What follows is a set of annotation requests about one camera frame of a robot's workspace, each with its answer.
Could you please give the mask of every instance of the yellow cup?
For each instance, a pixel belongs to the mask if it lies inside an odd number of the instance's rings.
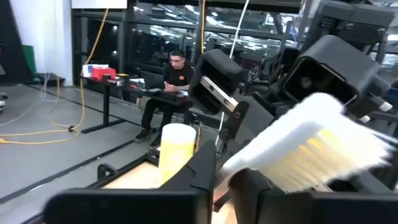
[[[196,135],[197,131],[186,124],[172,123],[163,127],[159,159],[161,184],[191,159]]]

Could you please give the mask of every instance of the red object on desk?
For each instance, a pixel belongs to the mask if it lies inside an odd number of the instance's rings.
[[[93,78],[102,80],[105,74],[111,75],[110,79],[116,78],[116,70],[113,68],[93,68]]]

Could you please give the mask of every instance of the black pants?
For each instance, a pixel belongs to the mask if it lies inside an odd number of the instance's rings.
[[[183,113],[184,114],[184,124],[190,124],[192,122],[193,115],[189,112],[189,107],[191,104],[187,103],[183,106],[175,106],[168,103],[164,103],[159,100],[150,99],[145,105],[144,114],[142,115],[141,119],[141,126],[146,129],[150,130],[150,122],[154,116],[154,111],[159,108],[161,112],[163,112],[163,119],[159,127],[159,133],[161,134],[162,128],[166,124],[170,124],[172,122],[173,114],[175,112]]]

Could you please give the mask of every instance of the gray floor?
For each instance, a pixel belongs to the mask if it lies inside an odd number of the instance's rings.
[[[40,91],[26,86],[0,88],[9,95],[6,108],[0,115],[0,125],[21,115],[30,105],[40,100]],[[80,103],[80,93],[74,88],[64,88],[64,98]],[[48,118],[53,108],[55,97],[47,95],[48,101],[34,106],[17,121],[0,126],[0,134],[28,133],[57,129]],[[58,123],[74,125],[81,118],[81,106],[61,99],[59,107],[51,114]],[[86,105],[102,110],[102,96],[86,91]],[[112,100],[111,114],[128,121],[139,123],[141,111],[135,106]],[[102,113],[86,108],[86,119],[81,128],[100,124]],[[153,124],[160,123],[160,116],[155,116]],[[0,145],[0,198],[50,175],[79,164],[102,152],[108,151],[131,140],[140,128],[131,123],[122,123],[111,128],[102,129],[89,134],[82,134],[77,139],[48,145]],[[9,141],[52,141],[69,138],[70,133],[43,134],[38,136],[4,137]],[[215,130],[205,129],[201,144],[215,137]],[[4,204],[0,204],[0,224],[17,224],[40,212],[45,201],[62,189],[85,187],[96,179],[96,168],[100,163],[108,163],[120,168],[147,152],[149,142],[131,144],[106,157],[98,159],[87,166],[81,167],[47,184],[37,187]]]

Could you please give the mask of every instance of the white brush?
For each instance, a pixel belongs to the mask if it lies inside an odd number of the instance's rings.
[[[343,111],[326,93],[304,99],[222,166],[215,195],[226,192],[230,178],[247,168],[290,193],[386,165],[392,146]]]

